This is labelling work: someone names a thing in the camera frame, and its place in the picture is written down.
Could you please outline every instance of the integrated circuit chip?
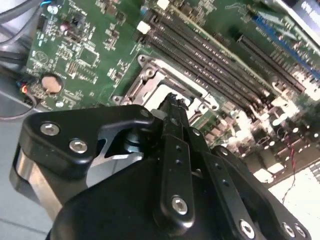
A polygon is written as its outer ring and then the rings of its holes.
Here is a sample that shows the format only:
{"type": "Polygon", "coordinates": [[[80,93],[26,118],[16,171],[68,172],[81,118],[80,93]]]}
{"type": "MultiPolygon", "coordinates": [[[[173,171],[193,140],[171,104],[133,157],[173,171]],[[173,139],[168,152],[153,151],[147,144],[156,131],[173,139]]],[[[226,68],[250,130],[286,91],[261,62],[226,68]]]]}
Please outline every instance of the integrated circuit chip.
{"type": "Polygon", "coordinates": [[[86,64],[88,64],[89,66],[92,67],[96,63],[98,56],[94,52],[89,51],[88,49],[84,48],[82,50],[79,58],[83,62],[85,62],[86,64]]]}

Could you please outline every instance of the mounting hole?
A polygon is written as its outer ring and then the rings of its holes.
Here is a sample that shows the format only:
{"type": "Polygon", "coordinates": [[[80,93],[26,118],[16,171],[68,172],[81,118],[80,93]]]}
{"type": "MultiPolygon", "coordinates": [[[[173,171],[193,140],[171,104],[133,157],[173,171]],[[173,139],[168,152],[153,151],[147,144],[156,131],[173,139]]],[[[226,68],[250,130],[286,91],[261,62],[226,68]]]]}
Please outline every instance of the mounting hole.
{"type": "Polygon", "coordinates": [[[223,185],[225,185],[226,187],[230,187],[229,183],[227,180],[222,180],[223,185]]]}
{"type": "Polygon", "coordinates": [[[305,233],[305,231],[302,230],[302,228],[298,224],[295,224],[294,227],[302,237],[304,237],[305,239],[307,238],[307,234],[305,233]]]}
{"type": "Polygon", "coordinates": [[[182,161],[180,161],[179,159],[175,160],[175,164],[177,164],[178,166],[182,166],[182,161]]]}
{"type": "Polygon", "coordinates": [[[296,234],[295,232],[293,231],[293,229],[288,225],[286,224],[285,222],[282,223],[283,225],[283,228],[285,230],[285,232],[292,238],[296,237],[296,234]]]}
{"type": "Polygon", "coordinates": [[[222,152],[224,155],[228,156],[228,151],[227,151],[224,147],[221,148],[221,152],[222,152]]]}
{"type": "Polygon", "coordinates": [[[219,169],[219,170],[222,169],[222,167],[221,167],[218,163],[215,164],[215,167],[216,167],[217,169],[219,169]]]}
{"type": "Polygon", "coordinates": [[[178,152],[178,153],[181,153],[181,147],[179,146],[179,145],[177,145],[177,146],[175,146],[175,149],[176,149],[176,151],[178,152]]]}
{"type": "Polygon", "coordinates": [[[252,228],[252,226],[246,222],[245,220],[241,219],[240,220],[240,228],[242,232],[249,238],[249,239],[254,239],[255,238],[255,231],[252,228]]]}
{"type": "Polygon", "coordinates": [[[145,76],[148,78],[153,77],[155,74],[156,72],[152,68],[148,68],[147,70],[145,70],[145,76]]]}

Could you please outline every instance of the screw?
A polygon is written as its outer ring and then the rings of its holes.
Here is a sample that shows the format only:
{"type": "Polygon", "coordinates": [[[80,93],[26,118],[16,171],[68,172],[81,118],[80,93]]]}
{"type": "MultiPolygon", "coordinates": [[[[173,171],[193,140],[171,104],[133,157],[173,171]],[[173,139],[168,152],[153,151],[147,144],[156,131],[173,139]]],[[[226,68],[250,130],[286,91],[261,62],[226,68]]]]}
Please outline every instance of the screw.
{"type": "Polygon", "coordinates": [[[249,239],[254,239],[255,238],[255,231],[252,228],[252,226],[247,223],[245,220],[240,220],[240,228],[242,232],[249,238],[249,239]]]}
{"type": "Polygon", "coordinates": [[[305,231],[302,230],[302,228],[299,225],[294,225],[295,229],[297,230],[297,232],[304,237],[305,239],[307,238],[307,234],[305,233],[305,231]]]}
{"type": "Polygon", "coordinates": [[[146,60],[145,56],[140,57],[140,61],[143,63],[146,60]]]}
{"type": "Polygon", "coordinates": [[[153,77],[156,74],[155,70],[153,70],[152,68],[147,68],[147,70],[145,70],[145,76],[146,77],[153,77]]]}
{"type": "Polygon", "coordinates": [[[285,230],[285,232],[292,238],[294,238],[296,235],[295,235],[295,232],[292,230],[292,228],[286,224],[285,222],[282,223],[283,225],[283,228],[285,230]]]}
{"type": "Polygon", "coordinates": [[[186,202],[178,196],[172,199],[172,207],[180,215],[186,215],[188,212],[188,206],[186,202]]]}
{"type": "Polygon", "coordinates": [[[69,148],[77,154],[84,154],[88,150],[87,144],[79,139],[72,140],[69,143],[69,148]]]}
{"type": "Polygon", "coordinates": [[[195,135],[197,135],[197,136],[200,136],[200,132],[199,132],[199,130],[197,130],[197,129],[193,129],[193,133],[195,134],[195,135]]]}
{"type": "Polygon", "coordinates": [[[55,136],[60,132],[60,129],[57,125],[53,123],[44,123],[40,127],[40,131],[47,136],[55,136]]]}
{"type": "Polygon", "coordinates": [[[48,13],[52,15],[56,15],[59,11],[58,6],[50,4],[47,8],[48,13]]]}
{"type": "Polygon", "coordinates": [[[141,113],[142,116],[144,116],[144,117],[146,117],[146,118],[149,117],[149,113],[148,113],[148,111],[145,110],[145,109],[142,109],[142,110],[140,111],[140,113],[141,113]]]}
{"type": "Polygon", "coordinates": [[[171,122],[172,122],[174,125],[176,125],[176,126],[179,125],[177,119],[175,119],[174,117],[172,117],[170,120],[171,120],[171,122]]]}
{"type": "Polygon", "coordinates": [[[228,156],[228,151],[227,151],[224,147],[221,147],[221,152],[222,152],[224,155],[228,156]]]}
{"type": "Polygon", "coordinates": [[[57,108],[62,108],[64,105],[65,105],[65,104],[64,104],[63,101],[57,101],[57,102],[55,103],[55,106],[56,106],[57,108]]]}

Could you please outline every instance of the gray cable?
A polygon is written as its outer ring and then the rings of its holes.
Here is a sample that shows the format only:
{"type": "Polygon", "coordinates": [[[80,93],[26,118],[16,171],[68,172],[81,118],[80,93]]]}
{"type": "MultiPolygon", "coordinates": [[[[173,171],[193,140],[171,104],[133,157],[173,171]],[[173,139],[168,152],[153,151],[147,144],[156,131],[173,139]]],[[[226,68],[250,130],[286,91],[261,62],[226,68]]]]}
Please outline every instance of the gray cable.
{"type": "MultiPolygon", "coordinates": [[[[12,38],[15,35],[15,33],[2,25],[0,25],[0,34],[4,35],[7,38],[12,38]]],[[[29,50],[32,41],[28,37],[21,37],[19,40],[17,40],[17,43],[19,43],[21,47],[25,48],[26,50],[29,50]]]]}
{"type": "Polygon", "coordinates": [[[22,54],[22,53],[18,53],[18,52],[0,51],[0,58],[25,60],[28,58],[28,56],[25,54],[22,54]]]}
{"type": "Polygon", "coordinates": [[[35,109],[35,107],[37,106],[36,98],[34,96],[32,96],[30,93],[28,93],[28,92],[25,95],[27,95],[32,101],[31,108],[28,109],[26,112],[21,113],[21,114],[16,115],[16,116],[0,116],[0,121],[12,121],[12,120],[23,118],[23,117],[27,116],[33,109],[35,109]]]}
{"type": "Polygon", "coordinates": [[[15,43],[19,38],[21,38],[25,32],[28,30],[28,27],[31,26],[31,24],[37,20],[39,18],[39,16],[42,13],[42,7],[38,7],[35,12],[33,13],[33,15],[30,17],[30,19],[26,22],[26,24],[20,29],[20,31],[17,32],[16,35],[14,35],[13,37],[9,38],[8,40],[5,40],[3,42],[0,42],[0,47],[6,46],[6,45],[10,45],[15,43]]]}
{"type": "Polygon", "coordinates": [[[26,0],[18,6],[0,13],[0,24],[7,23],[12,19],[19,17],[28,10],[40,5],[42,0],[26,0]]]}
{"type": "Polygon", "coordinates": [[[10,57],[1,57],[0,56],[0,62],[4,62],[7,64],[15,64],[15,65],[25,65],[27,63],[26,59],[15,59],[10,57]]]}

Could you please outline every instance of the blue ram slot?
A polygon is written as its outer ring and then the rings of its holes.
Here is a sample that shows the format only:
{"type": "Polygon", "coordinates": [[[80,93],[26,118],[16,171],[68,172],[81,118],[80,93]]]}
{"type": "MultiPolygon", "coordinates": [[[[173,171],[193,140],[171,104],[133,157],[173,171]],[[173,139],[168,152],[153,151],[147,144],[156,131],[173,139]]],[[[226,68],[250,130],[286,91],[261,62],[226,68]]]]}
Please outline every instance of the blue ram slot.
{"type": "Polygon", "coordinates": [[[316,80],[320,79],[320,72],[314,70],[311,66],[309,66],[297,53],[296,51],[294,51],[291,47],[289,47],[284,41],[279,40],[279,38],[277,37],[276,32],[269,27],[268,25],[266,25],[263,22],[263,18],[259,17],[259,16],[254,16],[252,18],[256,24],[262,28],[265,33],[267,33],[269,35],[269,37],[272,38],[272,40],[274,42],[276,42],[277,44],[279,44],[283,49],[285,49],[289,54],[292,55],[292,57],[295,58],[295,60],[301,65],[303,66],[305,69],[307,69],[312,75],[313,77],[316,78],[316,80]]]}

